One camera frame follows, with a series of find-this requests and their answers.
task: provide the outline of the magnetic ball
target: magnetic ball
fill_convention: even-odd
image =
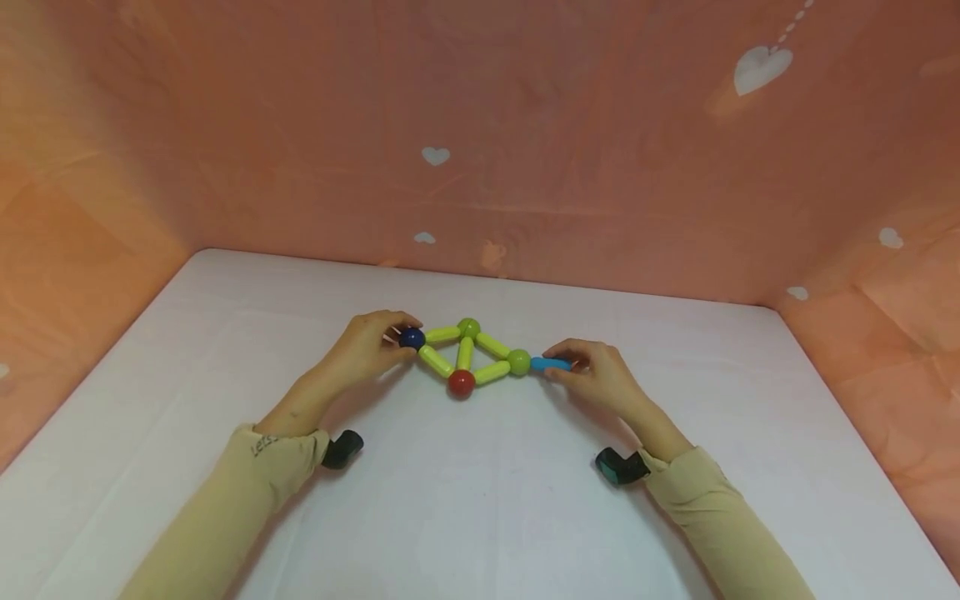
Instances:
[[[413,348],[420,351],[420,348],[426,344],[426,336],[416,327],[408,327],[400,332],[400,347]]]
[[[517,348],[507,354],[510,363],[510,372],[514,375],[525,375],[530,372],[530,352]]]
[[[446,380],[446,388],[450,394],[460,399],[466,398],[473,392],[477,381],[473,378],[473,373],[464,369],[454,371]]]
[[[457,328],[460,329],[460,337],[462,338],[476,339],[477,334],[480,333],[480,323],[476,319],[461,319],[457,323]]]

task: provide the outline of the black device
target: black device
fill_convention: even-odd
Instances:
[[[348,429],[340,434],[336,442],[330,442],[320,464],[333,470],[345,468],[362,447],[363,438],[360,437],[360,434]]]
[[[593,463],[604,478],[617,487],[632,484],[650,474],[650,468],[643,462],[639,452],[623,458],[613,448],[606,447],[597,454]]]

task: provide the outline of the green ball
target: green ball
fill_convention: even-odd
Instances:
[[[516,349],[510,350],[507,354],[507,362],[510,363],[510,372],[514,375],[525,375],[530,372],[530,352]]]
[[[460,329],[460,337],[462,338],[472,338],[476,339],[477,334],[480,333],[480,323],[476,319],[461,319],[457,323],[457,328]]]

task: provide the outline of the dotted line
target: dotted line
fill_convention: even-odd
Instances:
[[[783,44],[786,41],[787,37],[793,32],[793,30],[797,29],[797,23],[799,23],[806,16],[807,11],[813,8],[814,2],[815,0],[806,0],[806,2],[804,2],[804,9],[800,12],[797,12],[797,14],[794,15],[793,23],[790,23],[789,25],[786,26],[785,32],[777,40],[778,45],[770,49],[770,54],[777,52],[780,49],[780,44]]]

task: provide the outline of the red ball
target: red ball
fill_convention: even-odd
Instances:
[[[477,380],[473,378],[473,373],[463,369],[454,371],[446,380],[446,388],[454,397],[460,399],[469,397],[476,384]]]

